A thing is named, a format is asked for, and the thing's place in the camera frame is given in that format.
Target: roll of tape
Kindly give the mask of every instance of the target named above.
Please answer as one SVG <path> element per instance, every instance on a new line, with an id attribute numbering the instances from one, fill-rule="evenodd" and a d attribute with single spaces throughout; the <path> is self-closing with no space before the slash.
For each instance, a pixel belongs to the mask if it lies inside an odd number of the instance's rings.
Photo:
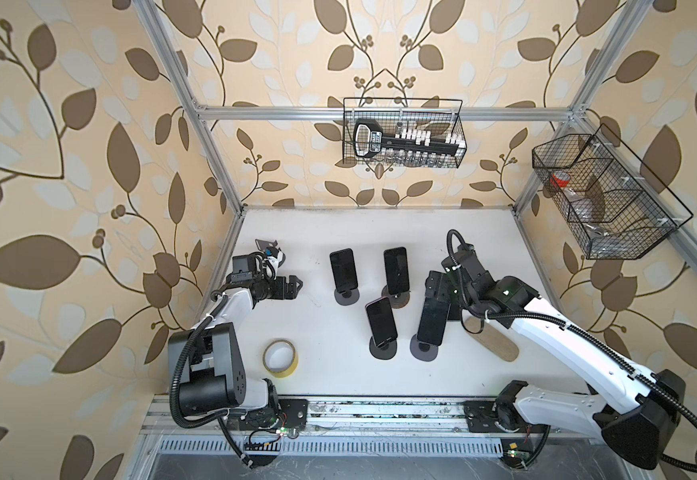
<path id="1" fill-rule="evenodd" d="M 298 366 L 298 352 L 288 340 L 274 340 L 263 351 L 263 366 L 278 379 L 290 376 Z"/>

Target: smartphone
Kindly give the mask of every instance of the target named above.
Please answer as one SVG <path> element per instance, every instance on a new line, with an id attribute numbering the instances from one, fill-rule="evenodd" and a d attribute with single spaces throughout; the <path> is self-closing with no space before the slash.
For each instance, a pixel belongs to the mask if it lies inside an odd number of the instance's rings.
<path id="1" fill-rule="evenodd" d="M 353 250 L 347 248 L 330 254 L 332 276 L 338 293 L 347 293 L 359 288 L 356 278 L 356 264 L 353 262 Z"/>
<path id="2" fill-rule="evenodd" d="M 375 300 L 364 307 L 367 311 L 367 319 L 370 320 L 372 340 L 375 346 L 382 349 L 399 336 L 396 331 L 396 322 L 393 321 L 391 301 L 388 297 Z"/>
<path id="3" fill-rule="evenodd" d="M 449 302 L 426 297 L 423 300 L 423 312 L 420 314 L 420 326 L 417 328 L 417 340 L 431 345 L 441 345 L 448 316 Z"/>
<path id="4" fill-rule="evenodd" d="M 407 249 L 403 246 L 383 252 L 386 264 L 386 285 L 389 295 L 410 291 L 410 271 L 407 269 Z"/>

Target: wire basket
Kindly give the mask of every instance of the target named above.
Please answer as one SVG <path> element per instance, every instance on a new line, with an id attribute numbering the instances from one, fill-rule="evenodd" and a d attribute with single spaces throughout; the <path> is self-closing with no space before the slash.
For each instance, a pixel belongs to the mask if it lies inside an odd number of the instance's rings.
<path id="1" fill-rule="evenodd" d="M 613 153 L 620 146 L 637 159 L 637 174 Z M 533 168 L 590 260 L 641 258 L 692 218 L 668 185 L 605 124 L 593 135 L 568 134 L 538 145 Z M 682 214 L 666 211 L 654 192 L 670 195 Z"/>
<path id="2" fill-rule="evenodd" d="M 458 168 L 468 146 L 463 101 L 343 99 L 343 163 Z"/>

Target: yellow tape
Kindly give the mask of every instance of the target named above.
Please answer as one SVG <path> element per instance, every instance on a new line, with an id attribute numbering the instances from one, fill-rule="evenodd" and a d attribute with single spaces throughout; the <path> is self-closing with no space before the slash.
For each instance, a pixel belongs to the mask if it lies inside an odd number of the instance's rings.
<path id="1" fill-rule="evenodd" d="M 269 367 L 266 363 L 266 354 L 268 353 L 268 350 L 271 349 L 271 347 L 273 346 L 276 346 L 277 348 L 288 348 L 292 350 L 292 361 L 290 362 L 289 366 L 287 366 L 284 370 L 272 370 L 271 367 Z M 266 350 L 263 351 L 263 366 L 266 368 L 266 370 L 268 370 L 268 373 L 271 373 L 278 379 L 290 376 L 298 366 L 298 351 L 296 351 L 295 346 L 292 345 L 292 343 L 288 340 L 274 340 L 273 342 L 269 343 L 266 347 Z"/>

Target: black wire basket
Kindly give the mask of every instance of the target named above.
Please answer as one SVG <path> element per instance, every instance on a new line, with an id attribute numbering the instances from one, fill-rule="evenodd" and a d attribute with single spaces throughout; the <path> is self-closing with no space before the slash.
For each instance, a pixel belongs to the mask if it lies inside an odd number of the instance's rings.
<path id="1" fill-rule="evenodd" d="M 468 146 L 463 101 L 344 98 L 343 163 L 458 168 Z"/>
<path id="2" fill-rule="evenodd" d="M 613 153 L 638 160 L 632 173 Z M 692 218 L 692 212 L 660 177 L 605 124 L 593 134 L 568 134 L 533 149 L 533 168 L 543 193 L 590 260 L 636 260 Z M 680 214 L 661 206 L 675 200 Z"/>

